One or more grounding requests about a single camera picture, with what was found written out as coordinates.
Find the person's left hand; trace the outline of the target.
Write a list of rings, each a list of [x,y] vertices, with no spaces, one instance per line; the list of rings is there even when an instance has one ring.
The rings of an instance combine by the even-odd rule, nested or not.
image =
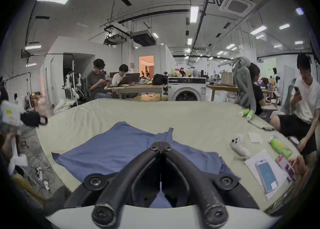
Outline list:
[[[2,139],[2,143],[0,146],[1,152],[5,155],[8,156],[9,158],[12,156],[12,141],[15,138],[15,133],[14,132],[9,132],[6,134],[6,136]]]

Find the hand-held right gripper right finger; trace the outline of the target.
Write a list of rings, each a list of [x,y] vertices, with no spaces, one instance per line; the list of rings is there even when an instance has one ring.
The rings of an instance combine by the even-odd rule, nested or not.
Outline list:
[[[202,172],[168,143],[162,143],[162,156],[186,187],[186,203],[193,201],[205,227],[222,227],[229,215],[226,205],[258,210],[249,192],[230,173]]]

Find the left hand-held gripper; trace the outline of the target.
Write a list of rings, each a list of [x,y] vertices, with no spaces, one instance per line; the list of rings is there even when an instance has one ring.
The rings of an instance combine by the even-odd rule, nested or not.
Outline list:
[[[34,110],[27,111],[15,102],[3,100],[1,102],[1,123],[19,128],[22,125],[28,127],[44,126],[48,123],[46,116],[40,115]]]

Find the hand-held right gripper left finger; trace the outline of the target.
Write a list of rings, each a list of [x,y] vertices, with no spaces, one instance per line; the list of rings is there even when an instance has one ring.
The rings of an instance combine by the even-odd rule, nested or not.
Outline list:
[[[160,142],[131,160],[121,171],[92,173],[70,195],[64,209],[94,206],[91,219],[100,228],[118,228],[125,205],[150,208],[160,192]]]

